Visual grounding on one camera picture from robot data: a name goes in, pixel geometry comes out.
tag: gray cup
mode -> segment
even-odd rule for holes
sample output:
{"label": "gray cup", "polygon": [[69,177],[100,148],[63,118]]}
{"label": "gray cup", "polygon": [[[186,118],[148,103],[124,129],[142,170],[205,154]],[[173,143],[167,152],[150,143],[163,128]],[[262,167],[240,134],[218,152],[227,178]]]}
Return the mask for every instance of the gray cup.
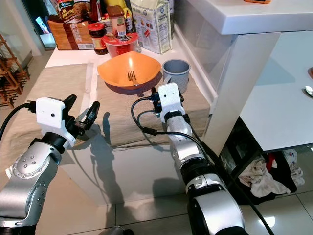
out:
{"label": "gray cup", "polygon": [[187,61],[174,59],[163,64],[163,84],[175,82],[181,93],[187,90],[190,64]]}

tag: flour bag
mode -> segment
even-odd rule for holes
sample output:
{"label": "flour bag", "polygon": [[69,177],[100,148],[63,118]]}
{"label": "flour bag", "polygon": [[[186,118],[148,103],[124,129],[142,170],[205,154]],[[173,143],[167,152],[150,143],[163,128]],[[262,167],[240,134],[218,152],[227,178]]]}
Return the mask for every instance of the flour bag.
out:
{"label": "flour bag", "polygon": [[158,54],[172,49],[170,5],[163,0],[131,0],[138,43]]}

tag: red cloth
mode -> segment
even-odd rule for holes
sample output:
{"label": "red cloth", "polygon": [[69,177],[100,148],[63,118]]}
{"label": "red cloth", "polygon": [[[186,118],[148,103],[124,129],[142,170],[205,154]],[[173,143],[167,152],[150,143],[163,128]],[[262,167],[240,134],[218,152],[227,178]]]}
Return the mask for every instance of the red cloth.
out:
{"label": "red cloth", "polygon": [[274,153],[269,153],[268,154],[268,162],[266,163],[266,169],[268,172],[272,169],[273,161],[275,160],[275,154]]}

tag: orange bowl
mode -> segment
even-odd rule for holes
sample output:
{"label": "orange bowl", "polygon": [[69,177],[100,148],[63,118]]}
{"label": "orange bowl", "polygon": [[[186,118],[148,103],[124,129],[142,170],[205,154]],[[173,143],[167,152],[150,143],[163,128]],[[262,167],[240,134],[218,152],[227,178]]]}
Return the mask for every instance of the orange bowl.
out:
{"label": "orange bowl", "polygon": [[[127,90],[140,88],[154,79],[160,70],[159,61],[135,51],[116,56],[98,66],[98,73],[107,84]],[[134,71],[139,86],[134,86],[128,79],[129,71]]]}

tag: spoon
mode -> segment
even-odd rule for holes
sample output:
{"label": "spoon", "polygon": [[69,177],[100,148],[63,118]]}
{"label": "spoon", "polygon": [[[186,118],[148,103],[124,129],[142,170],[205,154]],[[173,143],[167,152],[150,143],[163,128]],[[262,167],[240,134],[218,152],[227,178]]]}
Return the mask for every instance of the spoon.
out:
{"label": "spoon", "polygon": [[310,86],[305,86],[306,92],[313,97],[313,88]]}

